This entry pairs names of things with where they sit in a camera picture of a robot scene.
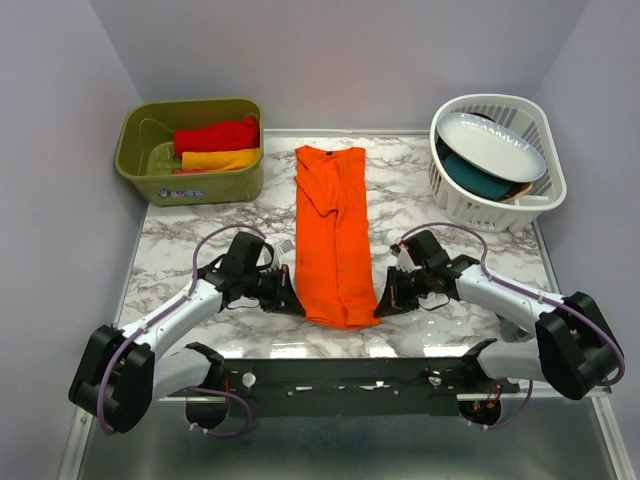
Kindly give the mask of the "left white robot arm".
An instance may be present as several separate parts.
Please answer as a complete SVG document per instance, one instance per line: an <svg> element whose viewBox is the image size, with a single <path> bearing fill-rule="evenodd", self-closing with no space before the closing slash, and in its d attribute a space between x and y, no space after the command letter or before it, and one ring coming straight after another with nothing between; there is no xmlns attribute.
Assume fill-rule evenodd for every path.
<svg viewBox="0 0 640 480"><path fill-rule="evenodd" d="M220 353L199 342L169 351L235 301L247 298L265 313L305 316L282 261L292 242L271 245L248 225L237 230L227 252L205 266L194 264L190 282L169 301L124 328L102 325L89 337L68 398L105 434L130 431L153 401L182 390L236 400Z"/></svg>

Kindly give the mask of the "orange t shirt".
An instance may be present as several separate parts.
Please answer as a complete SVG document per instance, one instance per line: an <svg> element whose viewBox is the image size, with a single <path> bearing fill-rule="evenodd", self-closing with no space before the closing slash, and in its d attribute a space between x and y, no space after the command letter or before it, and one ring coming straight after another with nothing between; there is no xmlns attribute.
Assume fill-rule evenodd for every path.
<svg viewBox="0 0 640 480"><path fill-rule="evenodd" d="M306 318L345 330L375 326L366 150L302 146L296 160L295 285Z"/></svg>

